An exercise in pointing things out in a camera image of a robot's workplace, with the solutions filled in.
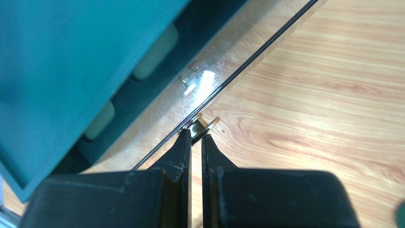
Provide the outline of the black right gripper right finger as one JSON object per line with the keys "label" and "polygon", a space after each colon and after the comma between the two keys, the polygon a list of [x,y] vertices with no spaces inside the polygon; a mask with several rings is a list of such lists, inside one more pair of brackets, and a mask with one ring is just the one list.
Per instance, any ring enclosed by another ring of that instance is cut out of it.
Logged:
{"label": "black right gripper right finger", "polygon": [[346,189],[319,170],[240,168],[202,138],[205,228],[357,228]]}

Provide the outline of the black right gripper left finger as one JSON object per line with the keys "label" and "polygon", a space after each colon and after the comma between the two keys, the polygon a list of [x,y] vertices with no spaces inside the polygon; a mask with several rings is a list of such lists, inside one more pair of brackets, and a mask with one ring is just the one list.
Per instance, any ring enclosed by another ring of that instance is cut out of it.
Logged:
{"label": "black right gripper left finger", "polygon": [[187,228],[191,133],[146,170],[60,174],[34,191],[21,228]]}

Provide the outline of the clear drawer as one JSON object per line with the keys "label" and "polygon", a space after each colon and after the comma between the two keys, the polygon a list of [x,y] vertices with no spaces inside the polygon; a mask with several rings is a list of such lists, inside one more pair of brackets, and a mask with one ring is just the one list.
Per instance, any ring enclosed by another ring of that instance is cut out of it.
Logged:
{"label": "clear drawer", "polygon": [[141,166],[318,11],[323,0],[193,0],[174,21],[178,42],[145,79],[111,99],[113,119],[75,156],[85,168]]}

